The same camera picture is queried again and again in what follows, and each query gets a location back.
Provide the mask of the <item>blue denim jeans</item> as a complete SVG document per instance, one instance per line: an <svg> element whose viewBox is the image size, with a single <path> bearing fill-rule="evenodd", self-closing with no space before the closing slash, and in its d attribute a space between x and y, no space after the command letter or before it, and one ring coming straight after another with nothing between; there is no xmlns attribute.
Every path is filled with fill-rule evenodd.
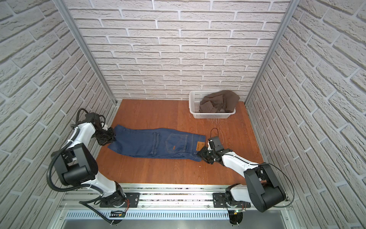
<svg viewBox="0 0 366 229"><path fill-rule="evenodd" d="M189 159L200 162L197 155L205 146L206 136L174 129L135 130L117 125L115 141L108 148L113 152L137 158Z"/></svg>

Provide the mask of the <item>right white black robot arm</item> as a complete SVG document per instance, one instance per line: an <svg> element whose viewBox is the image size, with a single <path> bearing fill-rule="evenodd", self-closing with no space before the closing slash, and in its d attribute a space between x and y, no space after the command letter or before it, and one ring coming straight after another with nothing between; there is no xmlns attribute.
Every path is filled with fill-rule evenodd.
<svg viewBox="0 0 366 229"><path fill-rule="evenodd" d="M222 199L227 207L244 207L249 203L259 212L264 212L287 199L270 164L255 163L231 149L225 149L217 136L210 138L208 146L203 147L197 155L208 164L216 162L232 169L246 180L245 185L234 184L226 188Z"/></svg>

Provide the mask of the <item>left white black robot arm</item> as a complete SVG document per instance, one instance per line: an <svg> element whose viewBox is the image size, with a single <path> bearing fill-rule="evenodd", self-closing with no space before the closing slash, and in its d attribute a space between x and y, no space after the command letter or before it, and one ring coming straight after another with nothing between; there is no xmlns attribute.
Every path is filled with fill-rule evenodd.
<svg viewBox="0 0 366 229"><path fill-rule="evenodd" d="M79 119L79 115L76 117L71 138L60 150L51 154L46 175L49 187L57 192L94 189L100 194L98 201L102 208L130 208L133 196L125 194L116 181L99 172L96 159L87 148L92 138L100 146L114 142L113 128L106 125L101 114L86 112L83 120Z"/></svg>

